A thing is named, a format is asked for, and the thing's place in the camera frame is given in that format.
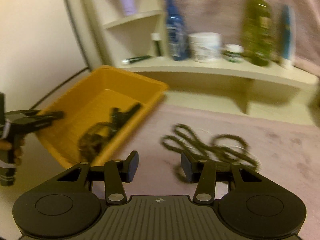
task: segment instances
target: hand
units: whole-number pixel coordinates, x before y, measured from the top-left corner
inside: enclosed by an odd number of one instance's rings
[[[23,138],[19,145],[23,146],[25,144],[25,139]],[[9,151],[12,148],[12,144],[7,142],[6,140],[0,140],[0,150],[4,150],[4,151]],[[21,147],[19,147],[18,149],[16,149],[14,151],[14,164],[19,166],[21,165],[21,159],[20,157],[22,156],[22,150]]]

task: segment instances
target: white strap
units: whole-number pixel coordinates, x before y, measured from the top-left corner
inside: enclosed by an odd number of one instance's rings
[[[5,169],[9,169],[9,168],[15,168],[16,165],[13,163],[5,163],[4,161],[0,160],[0,167],[5,168]]]
[[[9,134],[10,126],[11,126],[11,121],[9,119],[7,119],[5,124],[4,124],[3,131],[2,131],[2,136],[1,136],[0,139],[7,138],[8,134]]]

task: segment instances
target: green rope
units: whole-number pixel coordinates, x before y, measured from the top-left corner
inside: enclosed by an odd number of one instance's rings
[[[161,144],[169,151],[176,152],[179,154],[189,154],[196,161],[199,161],[201,159],[209,160],[210,157],[208,153],[212,153],[218,159],[218,161],[216,162],[219,166],[223,166],[225,163],[235,163],[244,161],[245,163],[242,162],[242,164],[249,167],[250,169],[253,169],[254,171],[256,171],[259,168],[258,162],[255,159],[248,156],[249,146],[247,142],[239,136],[231,134],[219,134],[211,139],[210,145],[206,145],[198,138],[198,136],[193,132],[193,130],[185,124],[174,125],[172,131],[177,136],[164,135],[161,138]],[[234,141],[239,142],[242,145],[242,151],[237,152],[229,147],[217,145],[218,141],[224,138],[232,139]],[[172,145],[169,145],[167,143],[168,141],[172,141],[180,147],[174,147]],[[196,149],[198,151],[198,154],[194,153],[185,142],[187,142],[194,149]],[[174,167],[174,173],[181,182],[187,182],[185,176],[181,174],[180,164]]]

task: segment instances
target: black cord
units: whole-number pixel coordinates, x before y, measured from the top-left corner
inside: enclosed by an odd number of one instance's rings
[[[54,89],[52,89],[48,94],[46,94],[43,98],[41,98],[38,102],[36,102],[30,109],[35,109],[38,107],[43,101],[45,101],[49,96],[51,96],[55,91],[57,91],[59,88],[67,84],[70,80],[74,79],[76,76],[80,75],[82,72],[90,70],[89,67],[83,68],[64,82],[62,82],[60,85],[56,86]]]
[[[68,14],[68,18],[69,18],[69,21],[70,21],[70,25],[71,25],[71,27],[72,27],[73,34],[74,34],[74,36],[75,36],[75,38],[76,38],[76,42],[77,42],[77,44],[78,44],[78,46],[79,46],[79,49],[80,49],[82,58],[83,58],[83,60],[84,60],[84,62],[85,62],[85,65],[87,66],[87,68],[88,68],[89,71],[91,72],[91,71],[92,71],[92,68],[91,68],[90,63],[89,63],[89,60],[88,60],[88,58],[87,58],[87,56],[86,56],[86,54],[85,54],[85,52],[84,52],[84,48],[83,48],[83,46],[82,46],[82,44],[81,44],[81,42],[80,42],[80,36],[79,36],[79,33],[78,33],[77,29],[76,29],[75,21],[73,20],[73,17],[72,17],[72,15],[71,15],[70,4],[69,4],[68,0],[64,0],[64,4],[65,4],[65,6],[66,6],[66,11],[67,11],[67,14]]]

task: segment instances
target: small jar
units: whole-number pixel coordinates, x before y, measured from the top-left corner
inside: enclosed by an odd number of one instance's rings
[[[243,62],[241,54],[243,53],[243,47],[236,44],[226,44],[224,50],[224,58],[227,61],[233,63]]]
[[[189,35],[191,58],[210,63],[221,58],[221,35],[218,33],[193,33]]]

